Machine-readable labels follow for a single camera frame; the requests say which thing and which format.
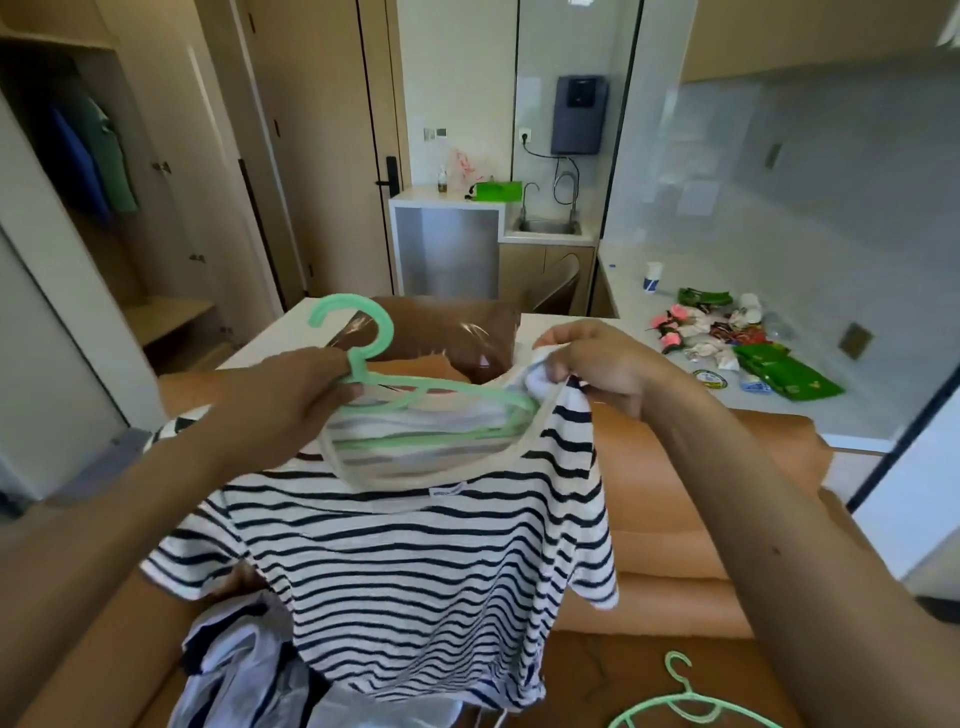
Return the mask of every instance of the hand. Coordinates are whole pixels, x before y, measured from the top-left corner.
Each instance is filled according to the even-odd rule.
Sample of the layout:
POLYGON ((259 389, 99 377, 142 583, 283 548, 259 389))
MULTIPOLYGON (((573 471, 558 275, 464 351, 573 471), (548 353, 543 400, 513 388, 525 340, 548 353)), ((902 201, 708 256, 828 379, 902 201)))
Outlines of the hand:
POLYGON ((550 378, 561 381, 575 374, 603 391, 600 401, 631 417, 641 416, 649 387, 684 381, 682 370, 661 353, 602 321, 584 319, 555 326, 537 340, 534 349, 558 344, 568 346, 547 359, 550 378))
POLYGON ((355 400, 359 384, 339 349, 299 349, 236 370, 224 397, 178 438, 209 458, 223 485, 238 475, 282 465, 315 438, 339 407, 355 400))

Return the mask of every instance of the green plastic hanger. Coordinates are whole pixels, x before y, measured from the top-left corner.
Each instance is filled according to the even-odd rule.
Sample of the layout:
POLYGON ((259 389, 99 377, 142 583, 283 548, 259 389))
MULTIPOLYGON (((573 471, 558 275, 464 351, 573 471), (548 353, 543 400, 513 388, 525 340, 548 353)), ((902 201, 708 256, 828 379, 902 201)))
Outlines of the green plastic hanger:
POLYGON ((769 720, 759 713, 754 713, 753 711, 737 705, 736 703, 721 700, 718 697, 700 695, 698 692, 694 692, 693 688, 690 687, 690 681, 682 675, 677 674, 677 671, 673 668, 672 663, 674 660, 680 660, 686 663, 687 667, 693 667, 693 663, 690 662, 690 658, 688 658, 682 652, 677 651, 667 652, 666 657, 663 660, 666 664, 666 671, 670 673, 670 676, 673 677, 674 680, 684 686, 684 691, 674 692, 669 695, 662 695, 661 697, 653 697, 649 700, 645 700, 642 703, 635 705, 629 711, 625 711, 614 718, 613 722, 610 724, 610 726, 608 726, 608 728, 620 728, 621 726, 636 728, 633 722, 633 717, 637 713, 641 713, 649 708, 656 708, 658 705, 666 705, 670 710, 684 720, 687 720, 691 723, 697 723, 698 725, 708 725, 720 717, 720 714, 724 711, 731 711, 732 713, 738 713, 742 716, 751 718, 767 728, 781 728, 781 726, 779 726, 773 720, 769 720), (713 710, 704 716, 696 716, 692 713, 688 713, 679 705, 677 705, 677 703, 684 702, 706 703, 707 705, 712 705, 713 710))
POLYGON ((448 445, 451 443, 471 440, 487 440, 498 437, 513 437, 523 432, 530 424, 533 415, 540 409, 540 403, 529 395, 519 392, 508 392, 496 387, 482 387, 478 384, 469 384, 451 379, 435 379, 429 376, 400 376, 382 375, 371 372, 367 368, 367 360, 383 353, 394 340, 394 322, 390 315, 376 301, 371 301, 354 293, 335 293, 326 296, 317 302, 310 314, 309 325, 320 327, 327 314, 341 308, 357 308, 363 311, 376 323, 376 338, 367 346, 353 347, 347 351, 347 360, 350 364, 350 375, 346 382, 360 384, 381 385, 386 387, 413 388, 413 391, 400 395, 393 401, 381 404, 348 404, 346 409, 356 414, 380 414, 393 412, 409 407, 422 400, 430 390, 443 389, 452 392, 463 392, 476 395, 485 400, 493 400, 501 404, 512 406, 515 411, 507 423, 501 427, 484 427, 471 432, 438 432, 435 434, 393 435, 390 437, 373 438, 370 440, 340 440, 336 443, 339 449, 371 449, 384 447, 410 447, 429 445, 448 445))

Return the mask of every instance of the striped shirt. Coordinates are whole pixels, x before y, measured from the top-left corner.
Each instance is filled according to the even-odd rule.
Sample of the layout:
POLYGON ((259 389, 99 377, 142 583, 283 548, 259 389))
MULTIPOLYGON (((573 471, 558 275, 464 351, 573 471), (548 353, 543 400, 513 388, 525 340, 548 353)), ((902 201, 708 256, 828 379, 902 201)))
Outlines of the striped shirt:
MULTIPOLYGON (((195 599, 249 561, 290 610, 303 660, 377 699, 444 695, 513 710, 537 702, 566 588, 603 609, 617 590, 580 381, 550 385, 536 364, 504 380, 541 401, 518 438, 340 451, 344 432, 409 432, 410 418, 427 415, 338 415, 293 460, 215 492, 143 570, 195 599)), ((424 409, 456 429, 460 397, 429 396, 424 409)), ((495 419, 482 409, 459 408, 463 429, 495 419)), ((177 418, 157 439, 202 414, 177 418)))

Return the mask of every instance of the hanger hook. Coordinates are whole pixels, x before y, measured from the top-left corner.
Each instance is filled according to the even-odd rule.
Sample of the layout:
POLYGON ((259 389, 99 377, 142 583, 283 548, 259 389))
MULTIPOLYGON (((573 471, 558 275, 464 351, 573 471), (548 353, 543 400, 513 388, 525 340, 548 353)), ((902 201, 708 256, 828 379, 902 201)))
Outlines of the hanger hook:
POLYGON ((347 351, 350 372, 356 380, 367 371, 367 360, 385 352, 394 340, 394 322, 390 314, 376 301, 355 293, 334 293, 317 301, 307 323, 312 328, 319 328, 328 313, 341 308, 356 308, 370 316, 376 324, 376 337, 373 341, 366 346, 353 347, 347 351))
MULTIPOLYGON (((673 668, 674 660, 680 660, 681 662, 685 663, 687 667, 693 667, 693 663, 690 662, 690 658, 688 658, 682 652, 678 652, 677 650, 671 650, 667 652, 666 657, 663 658, 663 663, 666 665, 666 671, 670 673, 670 677, 684 686, 684 691, 677 695, 677 699, 683 699, 685 695, 697 695, 697 693, 693 691, 693 688, 690 687, 690 681, 673 668)), ((723 713, 723 708, 721 708, 719 705, 713 706, 713 710, 711 710, 705 716, 696 716, 693 713, 688 713, 673 702, 667 703, 667 707, 684 720, 687 720, 691 723, 697 723, 699 725, 708 725, 716 720, 721 713, 723 713)))
POLYGON ((685 663, 687 667, 693 667, 693 663, 690 662, 690 658, 688 658, 682 652, 678 652, 677 650, 671 650, 667 652, 666 657, 663 658, 663 663, 666 665, 666 671, 670 673, 670 677, 683 685, 685 692, 693 692, 693 688, 690 687, 690 681, 673 668, 674 660, 680 660, 681 662, 685 663))

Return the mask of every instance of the green package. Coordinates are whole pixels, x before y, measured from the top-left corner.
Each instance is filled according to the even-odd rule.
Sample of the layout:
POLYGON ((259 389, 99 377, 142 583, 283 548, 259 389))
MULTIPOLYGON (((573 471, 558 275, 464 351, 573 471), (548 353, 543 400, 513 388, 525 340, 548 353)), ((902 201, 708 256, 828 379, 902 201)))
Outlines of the green package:
POLYGON ((740 366, 792 401, 824 400, 844 390, 790 355, 783 344, 744 344, 733 347, 740 366))
POLYGON ((681 288, 677 292, 677 301, 681 305, 691 307, 700 305, 719 307, 733 303, 733 296, 727 291, 698 291, 696 288, 681 288))
POLYGON ((478 182, 473 199, 478 203, 518 203, 523 199, 523 182, 478 182))

